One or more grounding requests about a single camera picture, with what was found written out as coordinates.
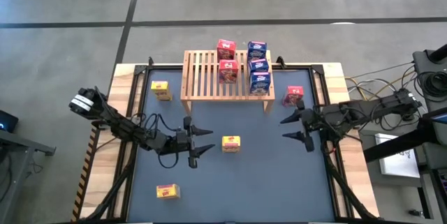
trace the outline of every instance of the wooden shelf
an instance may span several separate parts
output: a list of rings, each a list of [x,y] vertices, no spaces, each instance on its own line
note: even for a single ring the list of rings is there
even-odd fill
[[[270,87],[267,95],[257,96],[249,93],[249,71],[247,51],[237,50],[235,60],[239,73],[235,84],[219,84],[219,62],[215,50],[187,50],[184,52],[181,100],[188,115],[191,115],[192,102],[216,101],[263,101],[264,111],[270,112],[274,101],[272,60],[270,51],[265,54],[269,64]]]

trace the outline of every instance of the blue box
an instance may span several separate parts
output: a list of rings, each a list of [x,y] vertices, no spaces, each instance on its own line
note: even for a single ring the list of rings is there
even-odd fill
[[[247,61],[265,59],[265,53],[267,52],[267,43],[263,42],[249,42],[249,51],[247,53]]]
[[[249,62],[250,73],[253,72],[268,72],[267,59],[258,59]]]
[[[270,87],[270,73],[250,74],[250,94],[267,95]]]

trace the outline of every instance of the cereal box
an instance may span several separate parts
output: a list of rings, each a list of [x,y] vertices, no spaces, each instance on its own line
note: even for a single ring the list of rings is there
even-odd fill
[[[217,60],[233,60],[236,53],[236,43],[229,40],[219,39],[217,43]]]
[[[222,137],[222,151],[223,152],[238,152],[240,150],[239,136],[223,136]]]
[[[267,95],[270,86],[270,73],[250,74],[250,94]]]
[[[264,59],[267,52],[267,43],[263,42],[249,42],[249,51],[247,53],[247,61]]]
[[[239,64],[236,60],[221,60],[219,62],[219,83],[235,84]]]
[[[169,91],[169,83],[167,81],[152,81],[151,90],[154,92],[158,100],[172,100],[173,95]]]
[[[268,72],[267,59],[258,59],[249,62],[250,73],[253,72]]]
[[[180,187],[177,184],[157,186],[156,197],[159,199],[180,198]]]
[[[286,93],[282,99],[282,105],[296,106],[296,103],[301,100],[303,94],[302,87],[287,86]]]

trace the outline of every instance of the yellow box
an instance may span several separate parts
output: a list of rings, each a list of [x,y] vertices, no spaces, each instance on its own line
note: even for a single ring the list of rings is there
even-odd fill
[[[239,136],[223,136],[222,137],[222,151],[223,152],[238,152],[240,150]]]
[[[173,95],[169,91],[168,81],[152,81],[151,90],[154,92],[156,99],[169,100],[173,99]]]
[[[157,186],[156,197],[160,199],[180,198],[180,187],[177,184]]]

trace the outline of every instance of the desk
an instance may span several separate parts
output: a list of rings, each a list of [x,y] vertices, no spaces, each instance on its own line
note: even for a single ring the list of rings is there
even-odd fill
[[[108,103],[123,115],[127,113],[134,70],[137,65],[138,64],[118,64],[113,75]],[[300,65],[310,66],[312,64],[305,63]],[[325,84],[331,103],[339,103],[348,100],[349,95],[344,81],[342,65],[340,63],[323,63],[321,65],[324,69],[325,78],[324,80],[319,80],[320,82],[316,82],[318,94],[322,93],[321,87]],[[154,64],[154,66],[179,66],[179,64]],[[138,111],[143,79],[139,78],[134,85],[136,85],[137,89],[134,96],[133,108],[131,108],[131,114]],[[323,96],[318,96],[318,98],[319,100],[322,100]],[[72,221],[90,215],[104,198],[113,183],[118,163],[119,147],[122,144],[120,144],[120,141],[111,142],[95,154],[94,149],[96,148],[96,145],[100,145],[112,139],[110,132],[107,130],[101,130],[101,134],[99,133],[99,127],[92,126],[90,141],[85,156],[85,164],[81,172],[79,189],[75,196],[75,206],[71,217]],[[358,136],[358,133],[354,130],[350,132],[350,134]],[[126,149],[124,164],[127,162],[130,149],[131,148]],[[369,180],[361,143],[347,137],[340,142],[339,149],[341,151],[348,185],[357,195],[358,199],[366,206],[368,211],[375,216],[378,216],[379,211],[374,198],[371,181]],[[336,162],[335,157],[333,157],[332,161],[334,163]],[[124,187],[125,185],[120,188],[115,205],[116,211],[112,217],[119,217],[121,214]],[[344,207],[344,196],[338,185],[335,185],[335,191],[337,192],[336,201],[339,205],[340,216],[347,216],[346,207]],[[355,210],[354,216],[359,218],[359,215]]]

